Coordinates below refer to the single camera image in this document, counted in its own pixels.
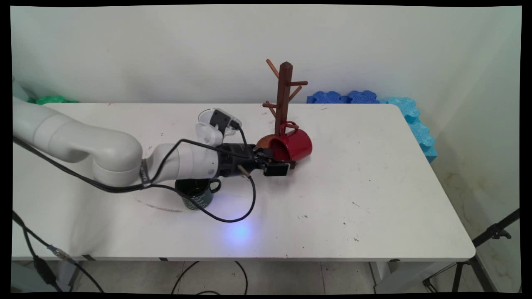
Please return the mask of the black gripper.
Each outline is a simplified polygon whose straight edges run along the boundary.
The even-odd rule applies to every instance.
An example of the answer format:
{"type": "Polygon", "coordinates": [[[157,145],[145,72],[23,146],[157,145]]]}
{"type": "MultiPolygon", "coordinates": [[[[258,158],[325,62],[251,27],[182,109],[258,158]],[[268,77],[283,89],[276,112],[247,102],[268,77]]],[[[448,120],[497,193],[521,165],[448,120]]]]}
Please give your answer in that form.
{"type": "Polygon", "coordinates": [[[289,163],[266,163],[273,161],[273,151],[257,149],[255,144],[224,143],[217,147],[218,177],[234,177],[242,175],[238,166],[241,165],[248,173],[255,169],[264,169],[264,176],[287,176],[289,163]]]}

